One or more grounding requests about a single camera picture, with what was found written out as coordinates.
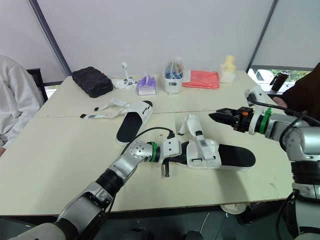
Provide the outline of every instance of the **black case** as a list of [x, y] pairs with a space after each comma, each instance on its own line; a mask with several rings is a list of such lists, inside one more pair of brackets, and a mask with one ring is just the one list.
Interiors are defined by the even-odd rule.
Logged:
[[72, 78], [91, 98], [97, 98], [114, 89], [111, 80], [92, 66], [74, 71]]

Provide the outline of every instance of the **person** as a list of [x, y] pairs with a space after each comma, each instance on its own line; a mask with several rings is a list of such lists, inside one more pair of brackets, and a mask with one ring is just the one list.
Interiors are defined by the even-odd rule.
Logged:
[[320, 121], [320, 62], [309, 74], [295, 82], [281, 96], [272, 99], [277, 105], [308, 115]]
[[0, 55], [0, 156], [41, 106], [33, 77], [17, 62]]

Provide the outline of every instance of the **gray hoodie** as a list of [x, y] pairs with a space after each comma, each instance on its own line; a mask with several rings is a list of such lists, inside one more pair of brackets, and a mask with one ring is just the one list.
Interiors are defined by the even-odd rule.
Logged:
[[7, 149], [42, 106], [33, 77], [0, 55], [0, 147]]

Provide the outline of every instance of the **white strap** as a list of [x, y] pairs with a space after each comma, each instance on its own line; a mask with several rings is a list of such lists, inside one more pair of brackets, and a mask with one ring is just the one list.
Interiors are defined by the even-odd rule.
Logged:
[[197, 140], [197, 148], [201, 153], [203, 154], [203, 157], [205, 160], [213, 160], [214, 157], [212, 156], [212, 153], [210, 151], [210, 148], [208, 147], [205, 137], [203, 135], [203, 130], [200, 125], [199, 119], [192, 114], [188, 114], [185, 116], [183, 124], [181, 126], [181, 129], [178, 133], [178, 135], [184, 135], [187, 131], [190, 132], [192, 136], [194, 136]]
[[113, 119], [118, 115], [124, 115], [128, 112], [127, 108], [121, 108], [118, 112], [116, 112], [115, 114], [106, 114], [106, 115], [102, 115], [102, 114], [97, 114], [97, 115], [87, 115], [87, 114], [82, 114], [80, 116], [80, 118], [82, 119]]
[[95, 112], [98, 112], [98, 111], [102, 111], [102, 110], [105, 110], [107, 107], [109, 107], [110, 105], [116, 105], [116, 106], [119, 106], [119, 107], [123, 107], [123, 106], [126, 106], [127, 108], [130, 106], [130, 104], [127, 104], [128, 102], [126, 101], [121, 101], [121, 100], [118, 100], [116, 98], [112, 98], [111, 100], [109, 100], [108, 104], [107, 105], [104, 105], [104, 106], [97, 106], [94, 108], [94, 111]]

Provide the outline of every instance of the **white wall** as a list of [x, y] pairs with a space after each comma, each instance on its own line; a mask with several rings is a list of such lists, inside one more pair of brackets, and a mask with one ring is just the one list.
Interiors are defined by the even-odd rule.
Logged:
[[320, 62], [320, 1], [280, 0], [253, 65], [314, 68]]
[[225, 55], [245, 70], [272, 0], [38, 0], [71, 71], [161, 73], [179, 52], [194, 70]]
[[0, 0], [0, 54], [41, 68], [46, 83], [66, 78], [26, 0]]

